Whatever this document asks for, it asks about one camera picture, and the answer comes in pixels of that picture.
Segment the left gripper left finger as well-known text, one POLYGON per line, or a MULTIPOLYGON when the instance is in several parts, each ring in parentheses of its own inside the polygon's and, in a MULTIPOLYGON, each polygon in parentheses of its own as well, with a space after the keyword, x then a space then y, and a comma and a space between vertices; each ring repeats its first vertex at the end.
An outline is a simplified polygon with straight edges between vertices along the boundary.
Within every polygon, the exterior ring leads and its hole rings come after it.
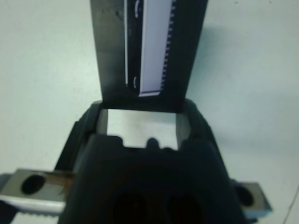
POLYGON ((95 101, 76 121, 55 166, 56 171, 75 171, 78 169, 86 144, 101 125, 102 102, 95 101))

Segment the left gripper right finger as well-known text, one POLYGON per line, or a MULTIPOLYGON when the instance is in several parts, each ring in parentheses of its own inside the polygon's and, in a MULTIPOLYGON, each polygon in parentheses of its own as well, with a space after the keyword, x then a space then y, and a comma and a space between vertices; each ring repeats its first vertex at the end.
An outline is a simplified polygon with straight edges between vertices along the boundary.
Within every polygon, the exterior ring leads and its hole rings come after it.
POLYGON ((189 99, 185 101, 185 116, 190 129, 189 139, 207 140, 216 149, 219 149, 210 125, 199 112, 196 104, 189 99))

